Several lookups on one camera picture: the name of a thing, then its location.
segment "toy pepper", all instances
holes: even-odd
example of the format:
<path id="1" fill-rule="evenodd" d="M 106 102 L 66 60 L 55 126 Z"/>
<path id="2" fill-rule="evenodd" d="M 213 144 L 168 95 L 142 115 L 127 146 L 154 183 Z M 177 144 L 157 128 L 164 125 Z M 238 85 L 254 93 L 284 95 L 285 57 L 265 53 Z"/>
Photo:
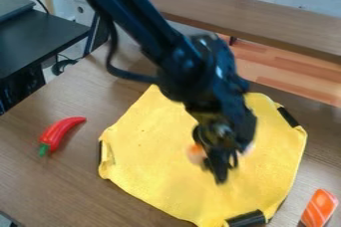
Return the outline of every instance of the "toy pepper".
<path id="1" fill-rule="evenodd" d="M 44 156 L 47 152 L 53 153 L 56 151 L 68 130 L 84 121 L 86 121 L 86 118 L 83 116 L 72 116 L 58 120 L 50 125 L 39 138 L 39 155 Z"/>

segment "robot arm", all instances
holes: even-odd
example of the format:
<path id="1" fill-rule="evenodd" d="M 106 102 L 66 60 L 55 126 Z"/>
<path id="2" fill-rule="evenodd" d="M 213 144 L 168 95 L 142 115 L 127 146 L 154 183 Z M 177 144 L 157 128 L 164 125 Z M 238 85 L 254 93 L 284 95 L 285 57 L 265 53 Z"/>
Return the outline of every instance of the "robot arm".
<path id="1" fill-rule="evenodd" d="M 226 44 L 216 36 L 186 38 L 173 29 L 149 0 L 88 0 L 107 21 L 119 24 L 141 46 L 157 67 L 156 77 L 131 74 L 111 64 L 114 76 L 157 84 L 169 99 L 182 102 L 198 122 L 193 139 L 204 148 L 209 169 L 216 183 L 227 179 L 228 170 L 237 165 L 236 152 L 244 152 L 251 143 L 256 118 L 245 106 L 243 94 L 248 84 L 235 70 L 234 58 Z"/>

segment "yellow cloth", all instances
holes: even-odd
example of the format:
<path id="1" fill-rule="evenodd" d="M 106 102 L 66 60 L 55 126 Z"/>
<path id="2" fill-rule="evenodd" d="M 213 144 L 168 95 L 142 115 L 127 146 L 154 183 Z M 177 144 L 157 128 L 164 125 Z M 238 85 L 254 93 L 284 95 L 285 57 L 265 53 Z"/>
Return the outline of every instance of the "yellow cloth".
<path id="1" fill-rule="evenodd" d="M 187 160 L 195 120 L 154 86 L 100 137 L 100 176 L 199 227 L 227 226 L 225 219 L 257 209 L 271 218 L 292 186 L 306 132 L 292 128 L 269 97 L 248 94 L 246 102 L 258 117 L 255 148 L 225 184 Z"/>

